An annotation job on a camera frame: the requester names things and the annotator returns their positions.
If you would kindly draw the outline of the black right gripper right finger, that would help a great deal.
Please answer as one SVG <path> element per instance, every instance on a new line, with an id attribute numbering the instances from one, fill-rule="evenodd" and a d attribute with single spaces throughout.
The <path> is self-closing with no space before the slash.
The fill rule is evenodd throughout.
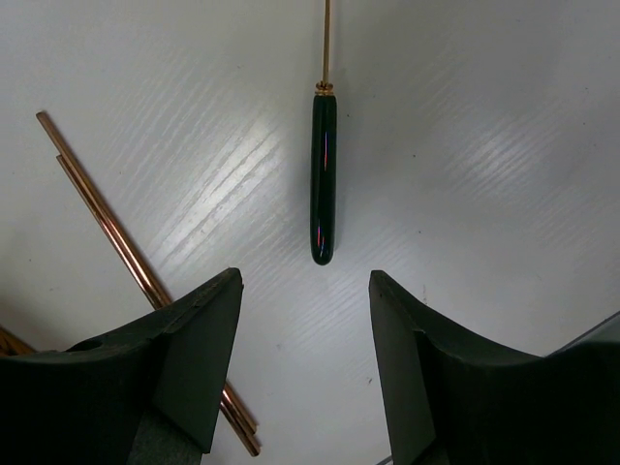
<path id="1" fill-rule="evenodd" d="M 381 270 L 369 299 L 396 464 L 615 464 L 619 346 L 549 356 L 452 321 Z"/>

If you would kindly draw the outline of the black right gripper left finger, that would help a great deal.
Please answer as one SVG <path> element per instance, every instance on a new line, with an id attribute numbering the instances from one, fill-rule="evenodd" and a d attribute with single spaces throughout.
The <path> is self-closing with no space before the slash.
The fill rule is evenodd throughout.
<path id="1" fill-rule="evenodd" d="M 5 464 L 198 464 L 211 449 L 243 292 L 228 268 L 64 351 L 1 360 Z"/>

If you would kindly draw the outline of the small spoon green handle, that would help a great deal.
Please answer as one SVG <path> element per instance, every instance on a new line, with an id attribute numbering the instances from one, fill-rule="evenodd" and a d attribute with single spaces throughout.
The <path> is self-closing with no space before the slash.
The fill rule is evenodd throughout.
<path id="1" fill-rule="evenodd" d="M 335 250 L 337 99 L 329 78 L 331 2 L 325 0 L 321 80 L 312 108 L 310 246 L 314 262 L 327 265 Z"/>

